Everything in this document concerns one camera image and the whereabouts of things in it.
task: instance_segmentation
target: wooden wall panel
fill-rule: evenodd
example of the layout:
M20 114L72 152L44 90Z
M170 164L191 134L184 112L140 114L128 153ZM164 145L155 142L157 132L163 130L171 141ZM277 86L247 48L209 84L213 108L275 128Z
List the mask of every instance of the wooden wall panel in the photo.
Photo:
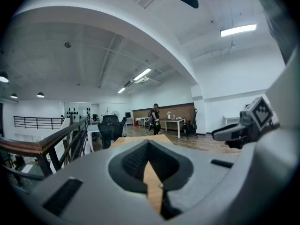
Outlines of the wooden wall panel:
M188 103L188 104L180 104L180 105L173 105L173 106L165 106L160 107L160 114L159 117L161 120L166 120L168 118L168 112L171 112L171 117L175 115L175 117L182 117L185 118L186 121L193 120L194 115L194 103ZM140 117L147 117L148 112L151 108L147 109L140 109L140 110L133 110L133 117L134 119L140 118ZM167 124L168 129L174 129L177 130L177 123L169 122ZM161 128L165 129L165 123L161 123Z

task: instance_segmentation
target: staircase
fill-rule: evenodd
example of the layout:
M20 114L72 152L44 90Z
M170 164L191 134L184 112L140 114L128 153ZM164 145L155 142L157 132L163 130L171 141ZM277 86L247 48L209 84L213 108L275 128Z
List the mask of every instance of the staircase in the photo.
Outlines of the staircase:
M73 131L73 137L72 140L76 137L76 135L78 134L78 130ZM73 156L73 153L76 149L77 144L79 143L79 140L81 139L83 134L83 131L80 131L80 135L76 138L75 142L73 143L72 147L71 147L71 157ZM79 148L77 149L77 151L75 152L75 156L74 156L74 160L77 159L78 157L80 157L80 151L81 151L81 147L84 145L84 142L79 144Z

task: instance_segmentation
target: office chair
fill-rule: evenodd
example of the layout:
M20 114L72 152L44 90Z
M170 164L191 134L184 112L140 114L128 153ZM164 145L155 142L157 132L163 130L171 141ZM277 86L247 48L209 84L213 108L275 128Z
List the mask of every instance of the office chair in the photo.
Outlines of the office chair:
M186 130L187 133L187 139L189 140L190 136L195 136L198 138L196 135L196 130L197 130L197 120L196 120L196 115L197 115L198 110L195 108L194 109L194 115L193 115L193 120L192 121L187 121L183 126L182 129Z
M102 123L115 123L119 122L119 119L116 115L104 115Z
M102 123L98 124L98 129L101 136L102 147L107 149L111 146L111 140L116 141L123 136L123 128L127 118L124 117L121 122L115 115L103 116Z

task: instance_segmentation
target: wooden floor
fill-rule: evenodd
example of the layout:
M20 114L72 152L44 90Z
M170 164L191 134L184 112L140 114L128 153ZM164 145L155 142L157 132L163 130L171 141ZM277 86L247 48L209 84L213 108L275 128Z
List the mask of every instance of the wooden floor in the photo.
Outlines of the wooden floor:
M127 134L127 137L153 135L153 130L149 132L147 128L144 129L143 127L137 126L124 127L123 132ZM224 142L213 140L211 135L199 135L198 138L192 136L189 140L187 140L183 132L181 132L181 138L177 137L177 131L160 130L160 134L165 134L174 145L215 153L226 153L234 155L240 154L239 149L231 149L228 147L228 145L225 145ZM101 149L100 139L93 143L93 147L94 150Z

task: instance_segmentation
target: wooden handrail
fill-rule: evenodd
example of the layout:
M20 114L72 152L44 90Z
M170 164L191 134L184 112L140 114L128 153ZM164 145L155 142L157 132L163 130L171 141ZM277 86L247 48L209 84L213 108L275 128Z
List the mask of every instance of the wooden handrail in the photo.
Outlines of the wooden handrail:
M57 145L64 137L75 130L78 126L83 124L86 120L87 118L83 119L80 122L74 123L73 125L57 131L56 133L50 135L49 137L46 137L39 142L21 142L6 138L0 138L0 149L31 157L35 155L46 154L51 147Z

